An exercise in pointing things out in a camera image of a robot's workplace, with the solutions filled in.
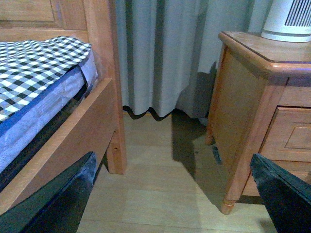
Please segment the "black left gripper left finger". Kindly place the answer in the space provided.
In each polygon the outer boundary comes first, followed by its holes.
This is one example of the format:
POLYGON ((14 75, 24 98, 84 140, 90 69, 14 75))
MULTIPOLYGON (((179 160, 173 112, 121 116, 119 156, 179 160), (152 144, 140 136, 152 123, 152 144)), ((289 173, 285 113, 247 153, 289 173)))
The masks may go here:
POLYGON ((0 216, 2 233, 75 233, 93 188, 96 155, 88 152, 0 216))

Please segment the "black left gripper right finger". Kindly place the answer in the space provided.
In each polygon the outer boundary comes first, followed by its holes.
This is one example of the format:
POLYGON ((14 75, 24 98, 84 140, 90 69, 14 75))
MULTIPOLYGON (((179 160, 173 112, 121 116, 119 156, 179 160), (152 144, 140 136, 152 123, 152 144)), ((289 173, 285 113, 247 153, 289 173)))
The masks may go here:
POLYGON ((250 162, 259 195, 278 233, 311 231, 311 185, 259 153, 250 162))

